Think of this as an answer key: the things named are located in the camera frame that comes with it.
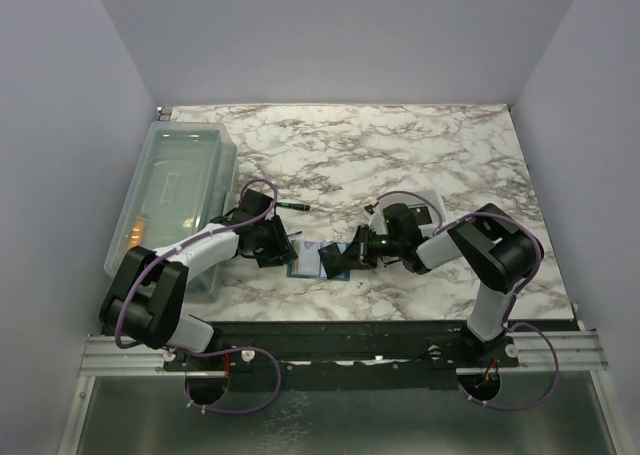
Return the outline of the black credit card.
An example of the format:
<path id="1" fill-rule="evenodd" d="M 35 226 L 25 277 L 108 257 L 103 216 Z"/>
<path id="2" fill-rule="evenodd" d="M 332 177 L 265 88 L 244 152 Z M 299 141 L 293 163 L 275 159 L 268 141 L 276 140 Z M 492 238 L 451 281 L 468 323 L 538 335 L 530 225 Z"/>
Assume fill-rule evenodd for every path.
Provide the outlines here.
<path id="1" fill-rule="evenodd" d="M 320 248 L 318 254 L 327 279 L 336 278 L 347 271 L 342 252 L 337 243 L 331 243 Z"/>

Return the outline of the white magnetic stripe card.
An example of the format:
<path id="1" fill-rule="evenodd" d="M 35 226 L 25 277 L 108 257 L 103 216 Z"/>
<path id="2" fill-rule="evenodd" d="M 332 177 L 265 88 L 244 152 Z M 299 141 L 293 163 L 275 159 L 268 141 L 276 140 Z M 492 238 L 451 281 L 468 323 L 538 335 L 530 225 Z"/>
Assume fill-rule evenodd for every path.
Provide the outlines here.
<path id="1" fill-rule="evenodd" d="M 294 243 L 297 259 L 292 265 L 292 274 L 299 276 L 317 277 L 320 274 L 321 261 L 318 242 L 297 240 Z"/>

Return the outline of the teal leather card holder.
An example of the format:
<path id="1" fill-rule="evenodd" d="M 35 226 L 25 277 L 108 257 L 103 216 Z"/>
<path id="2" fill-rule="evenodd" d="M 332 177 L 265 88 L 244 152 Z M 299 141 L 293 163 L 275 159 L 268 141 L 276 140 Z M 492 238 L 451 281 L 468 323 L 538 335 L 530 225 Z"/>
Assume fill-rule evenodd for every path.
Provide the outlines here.
<path id="1" fill-rule="evenodd" d="M 328 276 L 322 264 L 319 250 L 330 245 L 330 242 L 315 242 L 296 239 L 293 248 L 297 258 L 287 266 L 288 278 L 327 280 Z"/>

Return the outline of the credit cards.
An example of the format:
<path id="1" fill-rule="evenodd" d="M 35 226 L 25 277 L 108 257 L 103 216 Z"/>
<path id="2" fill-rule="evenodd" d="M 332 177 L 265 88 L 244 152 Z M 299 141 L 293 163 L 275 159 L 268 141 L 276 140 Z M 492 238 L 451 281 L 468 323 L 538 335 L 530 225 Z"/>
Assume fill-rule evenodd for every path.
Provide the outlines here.
<path id="1" fill-rule="evenodd" d="M 417 225 L 431 225 L 433 218 L 427 205 L 410 205 L 410 212 L 414 215 Z"/>

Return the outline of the clear acrylic card box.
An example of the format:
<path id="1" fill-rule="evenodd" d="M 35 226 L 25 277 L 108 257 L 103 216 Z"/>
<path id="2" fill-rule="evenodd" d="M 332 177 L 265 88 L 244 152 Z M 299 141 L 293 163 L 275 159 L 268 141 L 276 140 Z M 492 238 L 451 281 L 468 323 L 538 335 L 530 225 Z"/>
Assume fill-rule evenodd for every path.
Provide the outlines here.
<path id="1" fill-rule="evenodd" d="M 419 225 L 438 227 L 447 222 L 444 200 L 433 188 L 392 190 L 379 195 L 377 203 L 380 210 L 395 203 L 406 204 L 417 216 Z"/>

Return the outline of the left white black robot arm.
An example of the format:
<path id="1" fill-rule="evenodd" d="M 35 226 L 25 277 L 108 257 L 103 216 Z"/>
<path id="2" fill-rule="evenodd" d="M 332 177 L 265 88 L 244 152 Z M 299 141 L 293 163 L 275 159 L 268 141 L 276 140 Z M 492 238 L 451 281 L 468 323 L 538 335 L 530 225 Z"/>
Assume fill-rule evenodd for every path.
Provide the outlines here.
<path id="1" fill-rule="evenodd" d="M 212 325 L 182 312 L 188 284 L 207 270 L 239 255 L 260 268 L 282 266 L 297 254 L 282 220 L 271 211 L 277 199 L 246 188 L 239 205 L 212 219 L 196 234 L 167 247 L 129 249 L 99 312 L 116 344 L 187 351 L 201 370 L 214 368 L 222 355 Z"/>

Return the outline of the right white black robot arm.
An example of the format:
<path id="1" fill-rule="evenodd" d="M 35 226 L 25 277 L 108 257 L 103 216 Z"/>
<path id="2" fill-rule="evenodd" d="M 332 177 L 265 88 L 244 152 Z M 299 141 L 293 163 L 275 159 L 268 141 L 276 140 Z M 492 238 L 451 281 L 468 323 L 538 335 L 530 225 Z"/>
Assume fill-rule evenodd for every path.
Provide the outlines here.
<path id="1" fill-rule="evenodd" d="M 422 233 L 405 203 L 382 211 L 385 232 L 360 225 L 345 250 L 332 243 L 318 250 L 329 279 L 347 271 L 373 270 L 384 257 L 399 260 L 411 273 L 423 275 L 449 262 L 466 260 L 479 279 L 475 305 L 466 322 L 468 336 L 460 354 L 480 367 L 496 355 L 517 294 L 538 272 L 544 257 L 541 242 L 494 204 L 487 204 L 431 236 Z"/>

